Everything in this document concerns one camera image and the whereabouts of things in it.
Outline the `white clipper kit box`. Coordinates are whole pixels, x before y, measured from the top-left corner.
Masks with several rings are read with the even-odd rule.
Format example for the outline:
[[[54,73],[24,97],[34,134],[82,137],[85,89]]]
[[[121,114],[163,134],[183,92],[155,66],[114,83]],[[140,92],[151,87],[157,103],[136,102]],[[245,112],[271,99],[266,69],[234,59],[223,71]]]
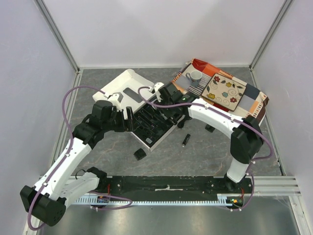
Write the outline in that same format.
[[[131,134],[150,152],[153,151],[183,120],[183,115],[174,115],[171,119],[156,109],[145,103],[137,93],[137,90],[143,86],[153,86],[153,82],[137,74],[132,69],[127,69],[117,76],[113,81],[105,85],[101,90],[105,92],[96,92],[92,98],[94,101],[109,100],[109,98],[118,94],[120,97],[120,107],[125,110],[130,106],[134,113],[134,131]]]

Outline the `black rectangular blade cover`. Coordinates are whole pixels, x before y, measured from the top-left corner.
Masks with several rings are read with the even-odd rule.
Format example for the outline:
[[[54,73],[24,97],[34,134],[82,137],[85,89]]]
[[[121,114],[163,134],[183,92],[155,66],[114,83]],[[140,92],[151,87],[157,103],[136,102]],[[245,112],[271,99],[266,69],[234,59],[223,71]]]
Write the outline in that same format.
[[[185,147],[186,144],[188,143],[189,139],[190,139],[191,135],[187,134],[182,142],[182,146]]]

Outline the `black comb guard attachment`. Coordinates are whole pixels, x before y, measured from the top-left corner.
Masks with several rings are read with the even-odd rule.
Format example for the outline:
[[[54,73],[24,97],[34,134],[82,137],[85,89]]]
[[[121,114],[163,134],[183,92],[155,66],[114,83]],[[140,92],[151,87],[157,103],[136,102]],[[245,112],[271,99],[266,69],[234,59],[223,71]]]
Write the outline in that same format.
[[[147,154],[142,148],[140,148],[136,152],[134,152],[134,157],[136,158],[137,161],[142,160],[146,156],[147,156]]]

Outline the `black small comb guard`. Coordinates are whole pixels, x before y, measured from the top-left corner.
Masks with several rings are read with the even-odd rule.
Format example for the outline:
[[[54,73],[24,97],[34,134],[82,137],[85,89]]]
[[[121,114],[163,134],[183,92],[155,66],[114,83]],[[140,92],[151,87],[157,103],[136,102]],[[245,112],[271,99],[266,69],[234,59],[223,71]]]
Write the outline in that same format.
[[[207,130],[210,133],[213,133],[215,131],[215,128],[207,124],[205,126],[205,130]]]

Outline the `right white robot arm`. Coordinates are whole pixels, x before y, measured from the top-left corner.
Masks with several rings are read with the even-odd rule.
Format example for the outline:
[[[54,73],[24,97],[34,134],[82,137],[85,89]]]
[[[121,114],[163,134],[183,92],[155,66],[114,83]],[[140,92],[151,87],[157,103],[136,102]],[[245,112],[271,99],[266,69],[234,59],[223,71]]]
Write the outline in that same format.
[[[166,117],[182,114],[200,120],[221,131],[230,139],[230,154],[233,160],[226,173],[224,187],[231,193],[239,190],[250,161],[264,143],[260,137],[262,132],[256,118],[252,116],[245,118],[227,113],[194,93],[182,93],[171,82],[156,83],[154,90],[157,103],[165,106],[161,110]]]

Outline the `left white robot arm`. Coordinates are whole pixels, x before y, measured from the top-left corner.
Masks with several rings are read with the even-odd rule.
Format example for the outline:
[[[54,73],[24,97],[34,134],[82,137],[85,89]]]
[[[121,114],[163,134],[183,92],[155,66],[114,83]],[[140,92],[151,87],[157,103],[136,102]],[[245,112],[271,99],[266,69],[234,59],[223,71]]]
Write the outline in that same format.
[[[27,222],[32,230],[35,217],[48,226],[56,225],[66,209],[79,197],[90,191],[103,192],[107,188],[107,174],[96,167],[89,168],[81,179],[66,182],[78,164],[94,149],[109,131],[131,132],[134,113],[130,106],[119,110],[112,102],[97,101],[72,135],[56,162],[34,186],[24,186],[20,196],[28,213]]]

